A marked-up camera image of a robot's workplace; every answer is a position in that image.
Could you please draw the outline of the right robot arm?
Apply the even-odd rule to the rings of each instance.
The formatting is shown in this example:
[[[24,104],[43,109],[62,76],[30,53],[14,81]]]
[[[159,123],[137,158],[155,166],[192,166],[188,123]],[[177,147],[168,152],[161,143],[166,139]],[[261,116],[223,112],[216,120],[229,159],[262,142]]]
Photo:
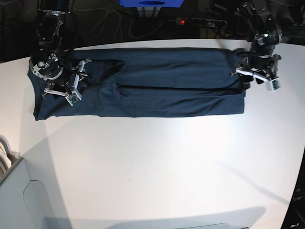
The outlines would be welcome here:
[[[41,13],[37,29],[39,50],[30,58],[30,71],[46,82],[42,97],[47,94],[61,96],[73,106],[82,99],[78,90],[79,82],[92,77],[85,70],[85,65],[91,62],[89,58],[80,60],[76,66],[71,67],[64,59],[66,51],[61,49],[60,27],[71,8],[70,0],[42,0],[38,4]]]

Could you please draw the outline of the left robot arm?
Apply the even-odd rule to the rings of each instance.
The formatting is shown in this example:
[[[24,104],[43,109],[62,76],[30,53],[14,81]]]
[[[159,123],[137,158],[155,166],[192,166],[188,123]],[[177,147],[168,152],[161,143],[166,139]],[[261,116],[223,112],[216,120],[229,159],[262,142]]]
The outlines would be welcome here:
[[[282,30],[269,6],[266,0],[246,0],[238,8],[248,26],[247,41],[251,47],[249,51],[237,51],[240,61],[230,75],[239,75],[247,88],[252,80],[256,80],[257,84],[265,84],[268,91],[275,92],[281,88],[277,71],[282,57],[273,52],[281,42]]]

